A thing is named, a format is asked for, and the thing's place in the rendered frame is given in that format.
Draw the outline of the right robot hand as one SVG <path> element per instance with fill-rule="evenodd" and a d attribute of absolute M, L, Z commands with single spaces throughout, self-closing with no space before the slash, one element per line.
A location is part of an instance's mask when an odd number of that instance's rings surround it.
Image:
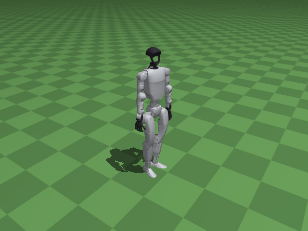
<path fill-rule="evenodd" d="M 143 126 L 143 123 L 142 123 L 142 120 L 143 120 L 143 115 L 141 116 L 141 119 L 139 120 L 139 119 L 137 119 L 136 118 L 136 123 L 135 123 L 135 129 L 137 130 L 137 131 L 139 131 L 139 132 L 144 132 L 143 130 L 142 130 L 142 127 L 144 128 L 144 130 L 146 130 L 146 128 Z"/>

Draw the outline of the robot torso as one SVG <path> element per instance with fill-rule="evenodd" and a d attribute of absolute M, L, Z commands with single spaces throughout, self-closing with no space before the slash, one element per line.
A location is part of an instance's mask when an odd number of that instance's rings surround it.
<path fill-rule="evenodd" d="M 147 79 L 144 82 L 144 93 L 147 99 L 150 99 L 150 105 L 147 106 L 146 112 L 149 111 L 152 117 L 155 118 L 161 114 L 162 106 L 159 105 L 160 100 L 165 92 L 166 72 L 160 65 L 158 69 L 150 69 L 153 66 L 147 67 L 143 71 L 147 72 Z"/>

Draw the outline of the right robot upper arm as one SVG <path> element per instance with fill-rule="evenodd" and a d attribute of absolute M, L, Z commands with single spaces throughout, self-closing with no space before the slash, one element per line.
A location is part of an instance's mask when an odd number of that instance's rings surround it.
<path fill-rule="evenodd" d="M 144 82 L 147 79 L 147 72 L 146 71 L 139 72 L 136 75 L 136 79 L 137 79 L 137 95 L 140 94 L 141 101 L 144 101 L 146 99 L 146 95 L 145 93 L 143 93 L 143 90 L 144 90 Z"/>

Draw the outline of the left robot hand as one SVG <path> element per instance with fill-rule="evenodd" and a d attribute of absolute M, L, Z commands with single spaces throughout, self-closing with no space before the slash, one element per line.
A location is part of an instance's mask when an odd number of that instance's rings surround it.
<path fill-rule="evenodd" d="M 167 111 L 168 111 L 168 121 L 172 118 L 172 113 L 171 113 L 171 104 L 169 105 L 169 108 L 167 108 L 166 107 L 166 109 L 167 109 Z"/>

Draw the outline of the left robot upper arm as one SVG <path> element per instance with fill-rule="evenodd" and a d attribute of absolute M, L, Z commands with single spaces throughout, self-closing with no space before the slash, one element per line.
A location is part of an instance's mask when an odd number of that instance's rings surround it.
<path fill-rule="evenodd" d="M 165 69 L 165 72 L 166 72 L 166 79 L 165 79 L 165 92 L 166 93 L 170 93 L 172 91 L 172 86 L 169 85 L 169 82 L 170 82 L 170 69 L 169 68 L 166 68 L 166 67 L 163 67 Z"/>

